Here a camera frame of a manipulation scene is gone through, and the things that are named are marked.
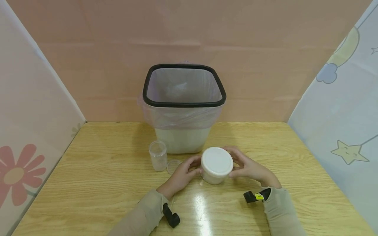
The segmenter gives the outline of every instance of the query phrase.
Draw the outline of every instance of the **wooden table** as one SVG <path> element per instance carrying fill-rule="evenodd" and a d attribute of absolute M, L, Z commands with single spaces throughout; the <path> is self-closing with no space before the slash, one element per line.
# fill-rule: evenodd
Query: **wooden table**
<path fill-rule="evenodd" d="M 155 139 L 145 123 L 87 123 L 79 131 L 13 236 L 102 236 L 169 174 L 152 169 Z M 271 169 L 291 193 L 308 235 L 374 235 L 318 161 L 281 122 L 217 123 L 205 148 L 236 145 Z M 189 155 L 169 155 L 183 160 Z M 248 179 L 210 185 L 201 177 L 176 194 L 171 209 L 181 223 L 163 219 L 151 235 L 270 235 L 258 191 Z"/>

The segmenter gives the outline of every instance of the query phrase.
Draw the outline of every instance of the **trash can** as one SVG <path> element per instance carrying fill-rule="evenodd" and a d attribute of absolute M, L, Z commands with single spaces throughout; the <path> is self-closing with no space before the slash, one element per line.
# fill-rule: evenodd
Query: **trash can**
<path fill-rule="evenodd" d="M 226 92 L 208 66 L 162 64 L 149 69 L 142 98 L 144 118 L 167 153 L 196 153 L 222 111 Z"/>

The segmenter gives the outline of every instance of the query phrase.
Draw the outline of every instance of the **flower pattern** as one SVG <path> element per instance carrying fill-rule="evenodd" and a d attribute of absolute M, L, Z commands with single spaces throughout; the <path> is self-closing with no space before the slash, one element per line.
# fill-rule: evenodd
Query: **flower pattern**
<path fill-rule="evenodd" d="M 13 204 L 20 206 L 28 196 L 24 184 L 32 188 L 41 186 L 42 179 L 37 176 L 43 175 L 46 168 L 34 168 L 39 166 L 45 157 L 39 155 L 31 161 L 36 150 L 37 147 L 34 144 L 26 145 L 16 163 L 9 146 L 0 148 L 0 208 L 11 189 Z"/>

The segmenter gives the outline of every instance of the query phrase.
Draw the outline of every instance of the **white plastic container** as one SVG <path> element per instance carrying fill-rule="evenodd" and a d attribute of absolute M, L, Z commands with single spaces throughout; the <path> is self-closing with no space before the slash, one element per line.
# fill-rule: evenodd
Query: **white plastic container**
<path fill-rule="evenodd" d="M 202 154 L 202 178 L 209 184 L 222 183 L 233 167 L 231 155 L 223 148 L 211 147 Z"/>

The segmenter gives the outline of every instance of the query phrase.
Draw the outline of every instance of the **cartoon moon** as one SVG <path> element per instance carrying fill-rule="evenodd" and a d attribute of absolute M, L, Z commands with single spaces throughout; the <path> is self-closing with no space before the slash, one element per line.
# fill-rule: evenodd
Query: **cartoon moon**
<path fill-rule="evenodd" d="M 327 64 L 335 64 L 337 67 L 344 64 L 354 53 L 358 46 L 359 32 L 353 27 L 343 43 L 336 49 L 333 55 L 327 61 Z"/>

